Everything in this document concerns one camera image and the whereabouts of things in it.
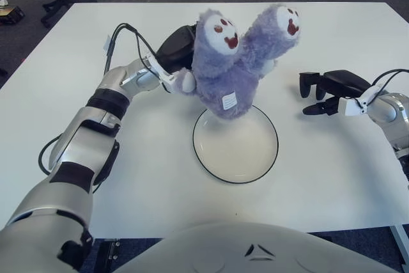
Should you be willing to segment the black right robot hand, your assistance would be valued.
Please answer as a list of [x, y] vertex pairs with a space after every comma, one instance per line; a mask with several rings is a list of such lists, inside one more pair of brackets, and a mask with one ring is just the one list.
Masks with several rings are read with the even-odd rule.
[[340, 98], [359, 98], [371, 87], [365, 79], [347, 70], [333, 70], [321, 75], [318, 72], [303, 72], [299, 77], [300, 95], [307, 98], [311, 86], [316, 86], [318, 102], [303, 109], [304, 115], [338, 113]]

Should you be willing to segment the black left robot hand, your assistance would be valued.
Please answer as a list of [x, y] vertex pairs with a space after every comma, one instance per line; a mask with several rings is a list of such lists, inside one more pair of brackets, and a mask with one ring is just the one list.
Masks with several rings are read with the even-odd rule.
[[169, 74], [179, 72], [182, 68], [192, 70], [196, 24], [179, 27], [160, 46], [156, 59]]

